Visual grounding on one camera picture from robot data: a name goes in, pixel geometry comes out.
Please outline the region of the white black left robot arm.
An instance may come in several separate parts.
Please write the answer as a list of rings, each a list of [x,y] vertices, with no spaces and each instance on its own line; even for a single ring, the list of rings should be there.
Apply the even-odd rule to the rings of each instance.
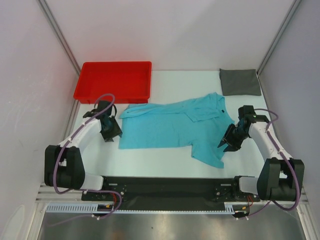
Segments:
[[[83,115],[83,121],[70,136],[57,145],[49,145],[44,152],[44,183],[53,187],[58,194],[69,190],[93,191],[100,200],[110,196],[111,188],[104,184],[101,175],[85,171],[82,153],[94,137],[113,142],[122,136],[116,121],[117,108],[111,101],[100,100],[98,104]]]

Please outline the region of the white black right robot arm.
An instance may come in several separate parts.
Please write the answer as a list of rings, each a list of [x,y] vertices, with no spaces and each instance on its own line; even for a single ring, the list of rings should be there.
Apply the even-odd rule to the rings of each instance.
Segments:
[[[241,149],[244,140],[254,141],[264,160],[258,177],[239,176],[238,183],[230,188],[231,196],[242,201],[248,194],[257,195],[264,201],[300,200],[305,165],[293,158],[276,138],[267,116],[258,115],[252,105],[238,109],[238,123],[230,124],[219,146],[226,146],[224,152]]]

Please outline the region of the light blue t-shirt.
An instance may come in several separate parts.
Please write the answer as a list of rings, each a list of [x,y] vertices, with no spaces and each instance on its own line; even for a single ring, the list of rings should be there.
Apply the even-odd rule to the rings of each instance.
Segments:
[[[170,104],[130,104],[119,118],[122,150],[190,146],[192,158],[224,168],[218,145],[234,121],[225,97],[216,92]]]

